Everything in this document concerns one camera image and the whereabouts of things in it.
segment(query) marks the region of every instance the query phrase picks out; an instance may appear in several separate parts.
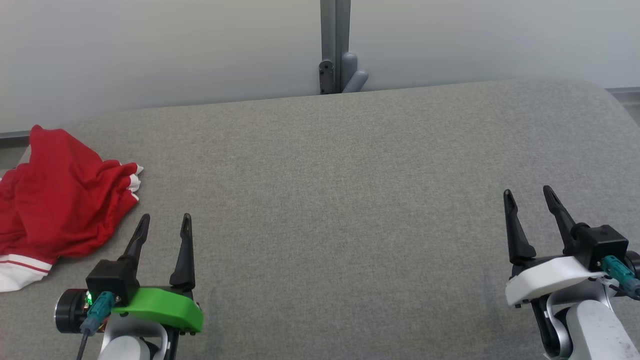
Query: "gray cushion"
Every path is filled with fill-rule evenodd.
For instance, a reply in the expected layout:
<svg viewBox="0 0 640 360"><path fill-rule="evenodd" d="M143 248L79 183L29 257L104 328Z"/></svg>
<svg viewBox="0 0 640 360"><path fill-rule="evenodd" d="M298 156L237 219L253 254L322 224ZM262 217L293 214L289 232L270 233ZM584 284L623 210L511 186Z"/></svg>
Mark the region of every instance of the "gray cushion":
<svg viewBox="0 0 640 360"><path fill-rule="evenodd" d="M56 299L117 258L144 213L143 285L168 283L193 217L205 329L181 338L179 359L540 359L532 311L504 296L506 188L541 256L562 249L544 184L640 250L640 128L579 81L159 108L65 129L144 166L141 200L94 255L0 293L2 359L75 356ZM614 306L640 345L639 304Z"/></svg>

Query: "red and white fabric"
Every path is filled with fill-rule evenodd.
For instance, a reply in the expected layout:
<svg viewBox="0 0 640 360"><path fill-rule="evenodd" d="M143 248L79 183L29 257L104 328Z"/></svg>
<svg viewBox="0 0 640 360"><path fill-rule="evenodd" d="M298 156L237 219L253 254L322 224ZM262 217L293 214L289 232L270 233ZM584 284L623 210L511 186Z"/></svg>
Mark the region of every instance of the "red and white fabric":
<svg viewBox="0 0 640 360"><path fill-rule="evenodd" d="M135 163L102 161L62 129L34 126L29 163L0 179L0 291L46 276L61 256L105 244L138 202Z"/></svg>

